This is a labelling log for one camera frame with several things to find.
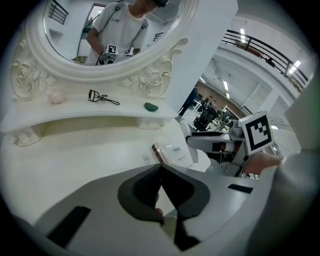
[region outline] railing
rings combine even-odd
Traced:
[[[274,69],[279,70],[280,74],[287,78],[299,93],[304,90],[303,85],[306,85],[308,78],[298,67],[295,67],[295,71],[290,74],[289,70],[294,66],[294,63],[272,46],[252,36],[244,35],[233,30],[227,30],[222,42],[235,45],[258,58],[264,59],[266,63]]]
[[[53,0],[49,9],[49,18],[65,24],[66,18],[69,12],[67,12],[56,0]]]

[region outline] hand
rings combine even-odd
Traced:
[[[245,163],[242,172],[247,174],[255,174],[255,175],[261,175],[261,172],[268,167],[271,166],[278,166],[281,161],[282,157],[257,152],[252,154],[248,161]]]

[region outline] white wall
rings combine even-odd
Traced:
[[[237,0],[200,0],[195,17],[183,35],[188,43],[172,63],[166,100],[179,111],[203,74],[238,9]]]
[[[237,32],[240,32],[240,29],[244,29],[246,35],[259,39],[272,46],[294,63],[299,60],[301,62],[299,69],[301,69],[307,78],[310,78],[316,69],[317,62],[313,54],[306,51],[304,47],[271,26],[249,18],[236,16],[229,29]]]

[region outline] ceiling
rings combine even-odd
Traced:
[[[245,104],[251,113],[258,111],[272,91],[272,87],[254,73],[216,55],[213,56],[201,77],[207,86],[225,97],[228,92],[232,103],[239,108]],[[229,91],[225,89],[223,81],[228,83]],[[289,123],[284,116],[288,108],[288,105],[279,97],[269,112],[271,122],[286,130],[290,130]]]

